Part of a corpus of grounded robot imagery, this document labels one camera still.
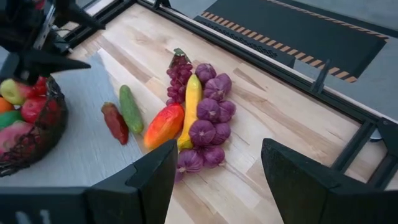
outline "wire basket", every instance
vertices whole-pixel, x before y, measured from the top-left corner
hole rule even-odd
[[[11,175],[41,160],[55,147],[65,131],[68,109],[57,82],[47,79],[47,101],[34,127],[0,156],[0,177]]]

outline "fruit basket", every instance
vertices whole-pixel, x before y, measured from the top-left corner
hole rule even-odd
[[[7,127],[25,129],[25,132],[10,134],[13,139],[1,139],[7,138],[7,133],[0,134],[0,177],[14,174],[41,160],[61,138],[68,118],[65,96],[52,77],[47,79],[46,86],[45,103],[35,121],[32,124],[15,122],[12,127]]]

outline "black metal frame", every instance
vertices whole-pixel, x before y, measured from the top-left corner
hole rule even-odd
[[[372,135],[374,130],[376,130],[376,128],[378,128],[379,130],[385,129],[383,125],[380,125],[382,121],[386,121],[391,126],[393,126],[392,129],[389,128],[386,131],[381,131],[382,137],[385,137],[386,135],[398,137],[398,125],[394,122],[389,121],[385,118],[381,118],[378,115],[369,112],[368,110],[360,108],[359,106],[345,99],[342,99],[341,97],[336,96],[333,93],[330,93],[329,91],[325,91],[323,89],[323,81],[326,77],[325,72],[324,74],[322,74],[321,72],[318,80],[314,83],[300,78],[296,74],[285,70],[278,65],[273,64],[272,62],[268,62],[267,60],[264,60],[258,55],[249,52],[242,47],[225,41],[219,35],[209,32],[201,26],[198,26],[192,22],[189,22],[188,20],[182,19],[181,17],[170,13],[164,8],[170,7],[170,3],[168,0],[156,0],[154,4],[151,4],[145,0],[115,0],[115,2],[111,3],[100,12],[95,14],[94,17],[96,17],[103,24],[106,24],[135,3],[138,3],[141,6],[148,8],[154,13],[182,26],[183,28],[189,30],[190,32],[193,32],[196,35],[199,35],[207,41],[222,47],[228,52],[237,55],[238,57],[260,68],[261,70],[267,71],[267,73],[272,74],[283,82],[292,85],[293,87],[306,93],[312,98],[321,101],[322,103],[361,123],[361,127],[343,149],[343,152],[339,155],[335,163],[332,165],[332,169],[344,173],[349,165],[352,163],[354,158],[358,155],[358,152],[361,150],[361,148],[369,140],[369,137],[370,135]],[[87,27],[77,27],[65,37],[65,40],[70,43],[71,48],[74,48],[82,43],[84,40],[86,40],[89,36],[93,35],[95,32],[96,31],[94,29],[90,29]],[[369,183],[371,185],[380,189],[384,189],[386,187],[386,185],[394,176],[395,171],[398,169],[398,153],[395,152],[396,150],[398,150],[398,148],[390,147],[392,145],[396,145],[395,142],[398,141],[394,138],[384,138],[384,141],[386,143],[388,153],[369,180]]]

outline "wooden tabletop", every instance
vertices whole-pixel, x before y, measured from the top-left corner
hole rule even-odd
[[[165,106],[165,71],[177,47],[194,65],[210,63],[231,77],[228,98],[237,112],[223,145],[226,165],[176,184],[166,223],[282,223],[262,169],[262,140],[275,139],[330,166],[359,124],[137,4],[71,57],[99,54],[115,92],[121,83],[131,87],[147,126]],[[145,152],[142,136],[136,139]],[[346,174],[367,181],[385,153],[382,142],[367,143]],[[398,176],[388,189],[398,189]]]

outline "red pepper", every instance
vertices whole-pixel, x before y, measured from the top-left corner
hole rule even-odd
[[[111,131],[114,138],[119,140],[120,144],[125,145],[129,140],[129,128],[113,103],[106,102],[101,108],[104,114],[105,123]]]
[[[172,103],[163,108],[151,122],[144,136],[144,145],[149,150],[156,149],[169,139],[175,138],[184,122],[184,108]]]

